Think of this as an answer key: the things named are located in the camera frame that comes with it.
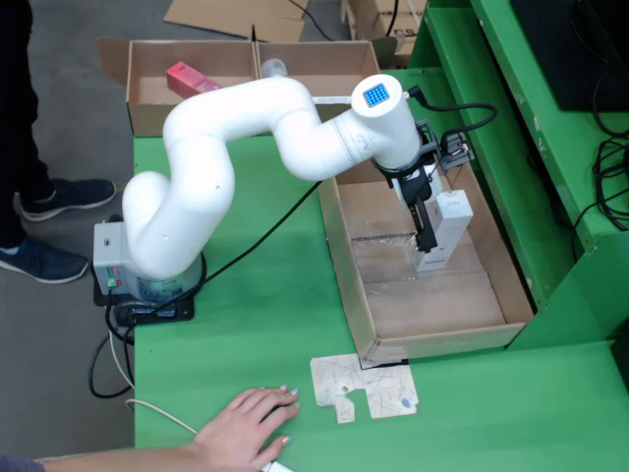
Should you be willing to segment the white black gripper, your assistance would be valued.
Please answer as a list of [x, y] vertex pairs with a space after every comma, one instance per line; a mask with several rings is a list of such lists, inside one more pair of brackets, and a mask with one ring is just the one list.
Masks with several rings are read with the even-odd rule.
[[438, 168], [436, 163], [423, 165], [401, 177], [395, 177], [393, 172], [386, 169], [380, 170], [401, 204], [409, 207], [417, 230], [418, 251], [426, 254], [437, 246], [424, 202], [434, 202], [442, 192]]

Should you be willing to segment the person's left hand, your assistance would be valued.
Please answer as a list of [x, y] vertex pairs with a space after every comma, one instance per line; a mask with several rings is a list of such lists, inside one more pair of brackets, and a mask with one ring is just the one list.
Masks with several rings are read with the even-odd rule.
[[283, 385], [240, 393], [185, 447], [190, 471], [259, 471], [291, 438], [279, 429], [300, 411], [299, 391]]

